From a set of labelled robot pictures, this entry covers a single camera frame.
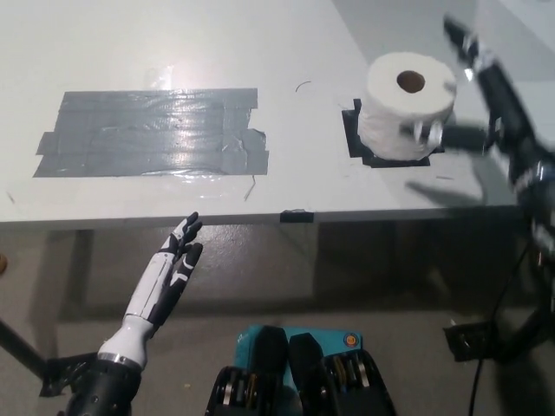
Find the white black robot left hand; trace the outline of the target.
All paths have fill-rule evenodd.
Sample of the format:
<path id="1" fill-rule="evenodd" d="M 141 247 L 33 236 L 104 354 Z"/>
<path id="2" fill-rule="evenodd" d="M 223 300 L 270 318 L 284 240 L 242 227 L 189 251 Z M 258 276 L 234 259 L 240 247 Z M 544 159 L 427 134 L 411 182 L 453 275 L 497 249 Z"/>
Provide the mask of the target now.
<path id="1" fill-rule="evenodd" d="M 140 277 L 121 327 L 101 345 L 99 359 L 146 367 L 147 342 L 171 315 L 202 254 L 203 244 L 194 241 L 201 228 L 194 212 L 168 235 Z"/>

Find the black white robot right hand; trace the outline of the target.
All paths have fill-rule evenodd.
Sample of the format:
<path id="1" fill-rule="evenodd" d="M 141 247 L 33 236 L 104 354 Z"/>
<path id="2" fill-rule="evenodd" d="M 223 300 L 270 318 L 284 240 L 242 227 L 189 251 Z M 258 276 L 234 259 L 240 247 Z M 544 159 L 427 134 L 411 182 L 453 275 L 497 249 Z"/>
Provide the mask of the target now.
<path id="1" fill-rule="evenodd" d="M 463 23 L 444 16 L 443 30 L 458 60 L 473 74 L 473 81 L 489 113 L 483 140 L 469 138 L 474 126 L 448 126 L 440 120 L 409 121 L 399 132 L 419 144 L 486 152 L 499 148 L 509 159 L 509 183 L 520 198 L 554 197 L 554 154 L 536 138 L 532 122 L 510 77 L 495 53 Z"/>

